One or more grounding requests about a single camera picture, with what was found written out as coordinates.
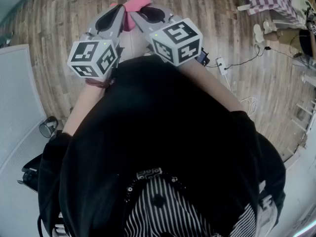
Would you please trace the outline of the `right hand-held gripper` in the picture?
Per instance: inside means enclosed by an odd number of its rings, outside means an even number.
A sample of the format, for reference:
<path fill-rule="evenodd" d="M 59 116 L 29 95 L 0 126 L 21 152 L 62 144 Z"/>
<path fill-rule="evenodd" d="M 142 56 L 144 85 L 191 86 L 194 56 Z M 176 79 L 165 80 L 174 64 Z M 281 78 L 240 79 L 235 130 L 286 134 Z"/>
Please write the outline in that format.
<path fill-rule="evenodd" d="M 162 5 L 147 5 L 130 12 L 153 52 L 174 66 L 198 57 L 203 35 L 189 18 L 181 18 Z"/>

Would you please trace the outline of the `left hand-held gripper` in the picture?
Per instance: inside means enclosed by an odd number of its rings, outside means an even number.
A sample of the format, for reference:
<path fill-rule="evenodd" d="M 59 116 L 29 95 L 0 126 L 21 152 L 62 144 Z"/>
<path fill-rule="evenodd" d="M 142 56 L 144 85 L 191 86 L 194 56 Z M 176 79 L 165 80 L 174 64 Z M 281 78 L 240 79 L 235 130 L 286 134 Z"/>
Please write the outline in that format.
<path fill-rule="evenodd" d="M 113 5 L 99 13 L 73 43 L 67 64 L 80 78 L 107 80 L 110 77 L 123 52 L 119 37 L 124 20 L 125 7 Z"/>

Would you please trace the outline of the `pink cloth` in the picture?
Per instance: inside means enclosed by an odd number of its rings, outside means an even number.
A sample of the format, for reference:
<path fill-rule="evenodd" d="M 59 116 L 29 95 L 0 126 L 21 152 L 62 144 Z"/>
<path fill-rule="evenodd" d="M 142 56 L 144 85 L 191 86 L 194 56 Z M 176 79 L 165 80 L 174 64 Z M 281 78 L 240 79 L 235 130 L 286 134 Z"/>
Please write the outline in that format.
<path fill-rule="evenodd" d="M 136 23 L 133 21 L 130 13 L 131 12 L 139 12 L 143 7 L 149 5 L 151 0 L 129 0 L 123 4 L 126 16 L 123 22 L 119 22 L 119 30 L 130 32 L 136 26 Z"/>

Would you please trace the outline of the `person's right forearm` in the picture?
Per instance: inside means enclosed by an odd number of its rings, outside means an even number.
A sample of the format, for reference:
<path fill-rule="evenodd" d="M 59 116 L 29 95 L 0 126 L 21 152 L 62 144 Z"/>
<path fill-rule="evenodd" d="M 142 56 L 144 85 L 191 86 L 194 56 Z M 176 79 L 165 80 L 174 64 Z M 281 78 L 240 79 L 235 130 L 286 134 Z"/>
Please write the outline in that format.
<path fill-rule="evenodd" d="M 192 59 L 177 68 L 228 111 L 244 111 L 240 101 L 197 60 Z"/>

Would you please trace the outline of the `person's left forearm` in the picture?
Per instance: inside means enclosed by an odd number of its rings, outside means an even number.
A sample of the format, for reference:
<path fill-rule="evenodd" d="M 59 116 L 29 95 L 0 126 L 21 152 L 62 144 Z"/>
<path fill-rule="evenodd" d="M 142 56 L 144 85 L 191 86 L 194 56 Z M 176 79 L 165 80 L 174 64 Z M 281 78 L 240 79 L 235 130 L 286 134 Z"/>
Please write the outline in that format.
<path fill-rule="evenodd" d="M 104 96 L 109 82 L 96 79 L 85 79 L 85 86 L 63 128 L 63 133 L 73 136 L 84 118 Z"/>

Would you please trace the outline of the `black device with blue screen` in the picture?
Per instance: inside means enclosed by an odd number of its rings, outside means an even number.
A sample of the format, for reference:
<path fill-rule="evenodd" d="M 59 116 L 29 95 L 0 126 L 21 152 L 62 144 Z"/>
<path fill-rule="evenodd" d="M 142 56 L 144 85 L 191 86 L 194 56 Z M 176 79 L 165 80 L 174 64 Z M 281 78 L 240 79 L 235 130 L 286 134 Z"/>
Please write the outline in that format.
<path fill-rule="evenodd" d="M 206 67 L 206 66 L 209 64 L 209 62 L 210 62 L 210 59 L 208 58 L 208 53 L 206 53 L 206 52 L 204 51 L 204 48 L 203 48 L 203 47 L 201 48 L 200 55 L 197 56 L 195 59 L 196 59 L 199 63 L 201 63 L 204 67 Z"/>

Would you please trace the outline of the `white ribbed panel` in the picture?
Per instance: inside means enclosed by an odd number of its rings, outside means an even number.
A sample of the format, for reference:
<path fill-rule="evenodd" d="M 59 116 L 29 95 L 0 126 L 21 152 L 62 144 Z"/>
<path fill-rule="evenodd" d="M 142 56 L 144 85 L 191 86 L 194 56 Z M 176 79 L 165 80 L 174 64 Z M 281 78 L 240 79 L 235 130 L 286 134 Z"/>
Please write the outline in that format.
<path fill-rule="evenodd" d="M 28 44 L 0 49 L 0 173 L 17 148 L 46 118 Z"/>

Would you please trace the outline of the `black mesh wastebasket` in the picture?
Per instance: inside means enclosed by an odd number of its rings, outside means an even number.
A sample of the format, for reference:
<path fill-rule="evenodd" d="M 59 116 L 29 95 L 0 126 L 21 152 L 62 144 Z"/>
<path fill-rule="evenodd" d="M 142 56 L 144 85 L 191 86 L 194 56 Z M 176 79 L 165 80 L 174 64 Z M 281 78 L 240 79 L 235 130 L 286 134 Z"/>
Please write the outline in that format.
<path fill-rule="evenodd" d="M 50 116 L 39 125 L 39 131 L 45 138 L 51 138 L 54 135 L 58 124 L 57 118 Z"/>

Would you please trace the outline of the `person's black striped clothing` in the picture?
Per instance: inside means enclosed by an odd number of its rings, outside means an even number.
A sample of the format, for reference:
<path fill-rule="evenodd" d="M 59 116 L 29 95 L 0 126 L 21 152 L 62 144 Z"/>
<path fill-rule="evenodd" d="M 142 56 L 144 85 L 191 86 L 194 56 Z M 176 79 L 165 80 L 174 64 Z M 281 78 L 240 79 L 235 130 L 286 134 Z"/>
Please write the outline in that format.
<path fill-rule="evenodd" d="M 286 170 L 247 112 L 230 112 L 158 56 L 120 63 L 73 136 L 39 166 L 50 237 L 267 237 Z"/>

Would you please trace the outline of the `white rack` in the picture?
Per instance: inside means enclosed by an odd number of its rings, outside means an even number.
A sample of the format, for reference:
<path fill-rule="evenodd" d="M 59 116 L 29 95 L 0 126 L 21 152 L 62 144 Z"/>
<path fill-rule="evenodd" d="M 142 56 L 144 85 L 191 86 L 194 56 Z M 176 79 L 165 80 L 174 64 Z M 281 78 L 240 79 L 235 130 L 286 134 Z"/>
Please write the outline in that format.
<path fill-rule="evenodd" d="M 291 121 L 298 126 L 306 135 L 309 135 L 316 127 L 316 99 L 304 107 L 300 103 L 296 103 L 298 108 L 297 114 Z"/>

